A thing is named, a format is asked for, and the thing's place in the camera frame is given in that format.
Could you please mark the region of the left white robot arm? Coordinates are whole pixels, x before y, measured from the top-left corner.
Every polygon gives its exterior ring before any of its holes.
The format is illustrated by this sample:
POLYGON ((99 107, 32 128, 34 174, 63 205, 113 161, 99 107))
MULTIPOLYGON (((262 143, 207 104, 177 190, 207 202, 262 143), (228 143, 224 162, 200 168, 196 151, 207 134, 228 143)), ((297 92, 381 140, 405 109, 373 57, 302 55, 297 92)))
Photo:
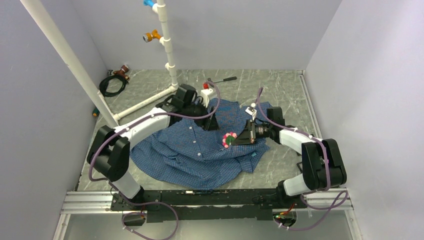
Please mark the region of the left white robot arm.
POLYGON ((102 126, 86 158, 89 179, 96 181, 93 178, 93 170, 96 170, 103 175, 103 181, 121 193, 129 209, 139 209, 145 201, 145 190, 129 172, 130 151, 147 137, 182 119, 194 120, 198 125, 209 123, 217 111, 216 107, 208 111, 210 98, 221 98, 218 87, 211 81, 205 82, 200 92, 191 85, 181 84, 175 94, 130 123, 114 128, 102 126))

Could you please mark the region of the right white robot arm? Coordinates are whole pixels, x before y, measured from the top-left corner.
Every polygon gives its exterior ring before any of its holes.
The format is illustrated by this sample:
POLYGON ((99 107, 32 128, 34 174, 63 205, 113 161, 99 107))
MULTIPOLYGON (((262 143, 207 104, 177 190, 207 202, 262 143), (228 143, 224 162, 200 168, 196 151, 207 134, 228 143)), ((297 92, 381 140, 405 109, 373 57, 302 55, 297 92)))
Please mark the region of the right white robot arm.
POLYGON ((267 108, 264 121, 247 120, 240 134, 226 134, 223 143, 225 147, 253 145, 265 138, 301 156, 301 174, 280 181, 276 187, 275 200, 280 207, 289 207, 295 196, 346 183, 347 173, 337 141, 320 139, 286 125, 280 107, 267 108))

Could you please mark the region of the blue checkered shirt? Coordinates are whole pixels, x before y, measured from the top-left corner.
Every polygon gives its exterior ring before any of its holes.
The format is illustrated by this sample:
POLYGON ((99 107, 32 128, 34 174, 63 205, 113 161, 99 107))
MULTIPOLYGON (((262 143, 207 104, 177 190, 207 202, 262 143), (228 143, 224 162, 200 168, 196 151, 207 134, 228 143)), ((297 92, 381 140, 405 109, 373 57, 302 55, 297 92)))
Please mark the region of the blue checkered shirt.
POLYGON ((250 115, 237 101, 214 98, 209 106, 216 104, 218 130, 204 130, 184 118, 136 144, 130 151, 135 165, 158 181, 197 190, 216 189, 241 172, 252 173, 269 150, 266 140, 225 147, 225 134, 239 135, 250 115))

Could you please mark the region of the pink flower brooch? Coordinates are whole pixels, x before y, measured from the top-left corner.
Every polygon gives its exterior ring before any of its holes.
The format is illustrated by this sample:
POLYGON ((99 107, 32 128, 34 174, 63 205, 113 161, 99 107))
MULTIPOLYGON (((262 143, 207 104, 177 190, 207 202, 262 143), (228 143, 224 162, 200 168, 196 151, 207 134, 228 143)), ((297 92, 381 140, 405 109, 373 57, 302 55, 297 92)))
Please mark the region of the pink flower brooch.
POLYGON ((222 137, 222 146, 224 148, 229 148, 233 141, 237 138, 237 134, 235 132, 227 132, 222 137))

